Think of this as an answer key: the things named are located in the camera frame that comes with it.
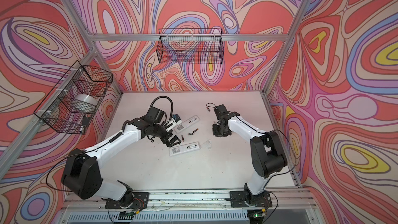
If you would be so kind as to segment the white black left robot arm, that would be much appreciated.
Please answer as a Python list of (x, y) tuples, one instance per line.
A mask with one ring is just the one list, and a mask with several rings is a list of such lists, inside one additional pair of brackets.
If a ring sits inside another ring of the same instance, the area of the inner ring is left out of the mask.
[(101, 169), (125, 148), (143, 138), (159, 138), (169, 148), (180, 144), (181, 140), (173, 134), (173, 128), (182, 123), (180, 116), (173, 114), (169, 121), (161, 123), (164, 114), (164, 111), (150, 107), (146, 115), (125, 121), (110, 138), (84, 150), (70, 152), (61, 183), (83, 200), (98, 196), (120, 202), (124, 207), (132, 203), (131, 187), (119, 180), (104, 179)]

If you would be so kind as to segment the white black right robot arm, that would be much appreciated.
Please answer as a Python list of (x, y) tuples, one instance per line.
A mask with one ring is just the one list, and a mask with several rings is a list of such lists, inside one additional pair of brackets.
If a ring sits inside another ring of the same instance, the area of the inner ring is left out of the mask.
[(217, 117), (217, 122), (212, 125), (215, 137), (224, 138), (238, 134), (250, 145), (254, 173), (245, 184), (244, 191), (250, 197), (264, 193), (271, 176), (288, 164), (279, 135), (276, 131), (265, 131), (255, 127), (237, 112), (228, 111), (224, 105), (214, 107), (214, 113)]

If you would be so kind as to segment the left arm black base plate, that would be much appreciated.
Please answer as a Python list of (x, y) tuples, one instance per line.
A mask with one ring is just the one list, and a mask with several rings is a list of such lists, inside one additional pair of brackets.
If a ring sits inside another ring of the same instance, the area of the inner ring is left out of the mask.
[(149, 201), (149, 192), (127, 192), (120, 200), (107, 199), (106, 209), (132, 209), (141, 211), (146, 209)]

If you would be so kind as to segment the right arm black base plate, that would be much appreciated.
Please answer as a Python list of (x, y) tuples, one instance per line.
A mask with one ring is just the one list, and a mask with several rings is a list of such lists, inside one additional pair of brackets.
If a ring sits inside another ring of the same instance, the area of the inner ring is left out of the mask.
[(261, 207), (268, 209), (273, 206), (269, 191), (264, 191), (258, 195), (252, 195), (249, 191), (231, 191), (229, 197), (233, 208)]

